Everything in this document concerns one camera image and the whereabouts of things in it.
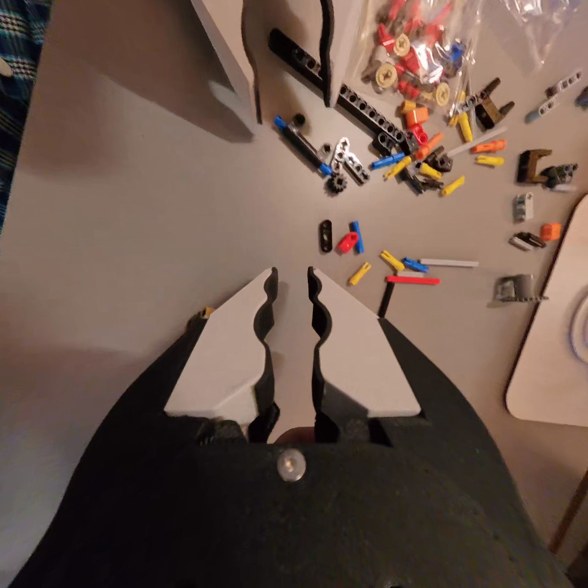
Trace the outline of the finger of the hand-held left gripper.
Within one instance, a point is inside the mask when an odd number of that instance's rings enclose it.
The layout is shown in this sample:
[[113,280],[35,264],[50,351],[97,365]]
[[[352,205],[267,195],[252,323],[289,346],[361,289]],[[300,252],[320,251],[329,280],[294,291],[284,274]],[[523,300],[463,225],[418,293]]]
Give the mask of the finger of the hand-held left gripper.
[[337,102],[362,23],[363,6],[363,1],[320,1],[319,61],[326,107],[334,107]]
[[252,120],[262,123],[259,79],[245,33],[245,1],[191,1],[212,47]]

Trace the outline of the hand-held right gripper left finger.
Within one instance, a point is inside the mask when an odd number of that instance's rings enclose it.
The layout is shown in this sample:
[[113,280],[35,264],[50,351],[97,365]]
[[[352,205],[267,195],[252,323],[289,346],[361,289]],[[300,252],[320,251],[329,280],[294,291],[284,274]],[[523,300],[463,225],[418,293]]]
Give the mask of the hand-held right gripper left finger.
[[168,416],[231,421],[266,443],[280,416],[266,341],[275,324],[275,267],[264,270],[205,319],[166,403]]

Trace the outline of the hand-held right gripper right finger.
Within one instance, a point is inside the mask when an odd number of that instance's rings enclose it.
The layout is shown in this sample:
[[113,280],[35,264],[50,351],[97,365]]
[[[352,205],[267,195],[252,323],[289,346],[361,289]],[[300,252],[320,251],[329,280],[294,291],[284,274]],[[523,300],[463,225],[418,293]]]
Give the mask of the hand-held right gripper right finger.
[[372,422],[422,408],[378,316],[318,268],[307,270],[313,350],[315,439],[370,440]]

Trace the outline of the black axle with blue pins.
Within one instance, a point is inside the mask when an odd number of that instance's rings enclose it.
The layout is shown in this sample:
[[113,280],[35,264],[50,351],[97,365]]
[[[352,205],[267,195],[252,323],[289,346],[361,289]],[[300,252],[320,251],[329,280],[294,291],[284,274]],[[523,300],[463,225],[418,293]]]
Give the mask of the black axle with blue pins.
[[286,122],[281,116],[274,118],[274,124],[278,128],[286,141],[290,143],[296,151],[318,171],[322,176],[329,177],[333,171],[318,155],[318,150],[302,135],[302,129],[297,129],[292,125],[292,120]]

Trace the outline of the cluster of black connectors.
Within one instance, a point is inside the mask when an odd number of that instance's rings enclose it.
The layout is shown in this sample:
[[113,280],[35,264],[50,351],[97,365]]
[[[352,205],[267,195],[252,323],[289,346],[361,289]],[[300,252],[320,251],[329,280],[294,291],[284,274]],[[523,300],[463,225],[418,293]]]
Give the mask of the cluster of black connectors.
[[[406,156],[412,157],[412,163],[400,173],[398,173],[395,178],[397,178],[398,181],[407,184],[414,194],[422,195],[427,190],[441,191],[441,189],[444,187],[443,177],[446,173],[449,173],[452,170],[453,159],[447,154],[445,148],[442,145],[438,145],[437,148],[432,151],[432,153],[425,160],[413,160],[413,155],[420,146],[415,141],[412,133],[409,130],[402,132],[402,135],[403,137],[401,137],[400,134],[391,136],[390,134],[381,132],[374,137],[371,146],[379,158],[401,152],[403,152]],[[418,174],[415,168],[415,165],[418,162],[425,162],[441,172],[442,179],[437,181]],[[392,165],[382,169],[377,169],[375,171],[386,172],[391,167]]]

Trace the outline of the clear bag of small parts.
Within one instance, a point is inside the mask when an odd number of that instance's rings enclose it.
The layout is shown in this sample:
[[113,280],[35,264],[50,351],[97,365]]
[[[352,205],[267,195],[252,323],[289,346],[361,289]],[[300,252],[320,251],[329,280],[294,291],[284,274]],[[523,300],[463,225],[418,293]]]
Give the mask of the clear bag of small parts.
[[450,117],[475,63],[483,1],[364,1],[345,82]]

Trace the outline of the long black beam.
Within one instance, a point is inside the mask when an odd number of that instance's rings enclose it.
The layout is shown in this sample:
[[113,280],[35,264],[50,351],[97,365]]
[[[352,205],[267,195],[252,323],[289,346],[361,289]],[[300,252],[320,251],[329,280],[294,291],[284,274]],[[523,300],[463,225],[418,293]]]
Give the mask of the long black beam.
[[[295,72],[298,77],[305,79],[317,94],[322,94],[323,81],[319,61],[278,28],[273,28],[269,33],[268,47],[292,73]],[[374,134],[373,145],[382,155],[398,149],[408,156],[417,146],[413,133],[396,126],[347,84],[341,85],[336,106],[341,107],[359,125]]]

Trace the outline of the medium light grey axle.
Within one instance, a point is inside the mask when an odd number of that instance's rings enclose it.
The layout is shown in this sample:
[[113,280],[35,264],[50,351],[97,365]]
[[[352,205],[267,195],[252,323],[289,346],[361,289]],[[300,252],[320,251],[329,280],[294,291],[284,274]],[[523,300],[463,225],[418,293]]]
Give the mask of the medium light grey axle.
[[486,131],[481,136],[473,139],[472,141],[469,141],[467,143],[464,143],[462,145],[459,145],[459,146],[453,148],[452,150],[448,151],[447,154],[450,157],[455,157],[455,156],[457,156],[465,151],[468,151],[471,148],[478,146],[482,143],[489,143],[491,139],[494,139],[496,136],[499,136],[499,135],[505,133],[505,131],[507,131],[507,130],[508,130],[508,126],[506,126],[506,125],[494,127],[493,129]]

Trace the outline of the grey differential gear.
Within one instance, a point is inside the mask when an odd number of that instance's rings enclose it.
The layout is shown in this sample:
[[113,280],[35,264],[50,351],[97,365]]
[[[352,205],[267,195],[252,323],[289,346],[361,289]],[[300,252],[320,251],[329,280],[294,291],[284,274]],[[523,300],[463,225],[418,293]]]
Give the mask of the grey differential gear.
[[500,303],[540,303],[549,300],[537,294],[531,274],[500,277],[496,280],[493,301]]

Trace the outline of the pale rounded board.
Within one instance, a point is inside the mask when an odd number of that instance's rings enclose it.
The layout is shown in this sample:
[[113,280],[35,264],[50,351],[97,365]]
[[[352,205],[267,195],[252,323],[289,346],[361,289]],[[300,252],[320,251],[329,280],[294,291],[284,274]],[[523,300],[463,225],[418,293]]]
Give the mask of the pale rounded board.
[[520,420],[587,427],[587,196],[560,239],[506,390]]

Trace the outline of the empty clear plastic bag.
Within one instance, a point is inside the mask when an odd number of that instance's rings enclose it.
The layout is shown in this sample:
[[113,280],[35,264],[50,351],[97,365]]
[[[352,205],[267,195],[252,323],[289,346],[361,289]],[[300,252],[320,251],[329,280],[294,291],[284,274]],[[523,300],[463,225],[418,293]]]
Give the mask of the empty clear plastic bag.
[[483,1],[481,28],[523,73],[542,69],[587,1]]

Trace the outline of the black grey connector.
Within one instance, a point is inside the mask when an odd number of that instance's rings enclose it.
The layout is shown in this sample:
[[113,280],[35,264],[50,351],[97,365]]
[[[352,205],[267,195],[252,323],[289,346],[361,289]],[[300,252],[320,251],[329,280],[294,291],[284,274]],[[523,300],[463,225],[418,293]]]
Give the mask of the black grey connector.
[[547,243],[543,239],[531,232],[515,233],[508,240],[508,244],[526,252],[544,249],[547,246]]

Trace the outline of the blue plaid shirt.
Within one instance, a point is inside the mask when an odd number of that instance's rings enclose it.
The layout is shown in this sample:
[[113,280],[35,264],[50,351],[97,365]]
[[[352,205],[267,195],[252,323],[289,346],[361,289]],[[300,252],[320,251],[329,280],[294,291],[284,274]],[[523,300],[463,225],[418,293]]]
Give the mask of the blue plaid shirt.
[[54,1],[1,1],[1,227]]

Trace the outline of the black perpendicular connector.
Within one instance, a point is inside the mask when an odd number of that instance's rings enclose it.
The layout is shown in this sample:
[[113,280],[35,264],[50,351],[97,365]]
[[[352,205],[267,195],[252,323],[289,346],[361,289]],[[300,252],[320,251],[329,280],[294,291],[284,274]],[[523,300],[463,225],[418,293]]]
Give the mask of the black perpendicular connector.
[[540,183],[551,191],[571,192],[574,189],[573,180],[577,169],[578,164],[549,166],[540,172]]

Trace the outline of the black bracket piece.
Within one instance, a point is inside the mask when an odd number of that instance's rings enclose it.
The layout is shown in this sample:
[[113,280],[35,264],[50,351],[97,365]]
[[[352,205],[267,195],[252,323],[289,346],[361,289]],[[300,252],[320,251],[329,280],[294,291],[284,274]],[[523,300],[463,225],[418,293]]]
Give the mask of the black bracket piece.
[[552,153],[551,149],[531,149],[522,152],[518,159],[516,183],[519,185],[544,185],[548,179],[537,172],[537,163],[541,158],[550,156]]
[[460,104],[460,113],[474,110],[474,114],[485,130],[496,127],[514,108],[515,102],[509,101],[501,107],[497,107],[492,99],[492,93],[501,84],[499,77],[494,78],[480,92],[468,96]]

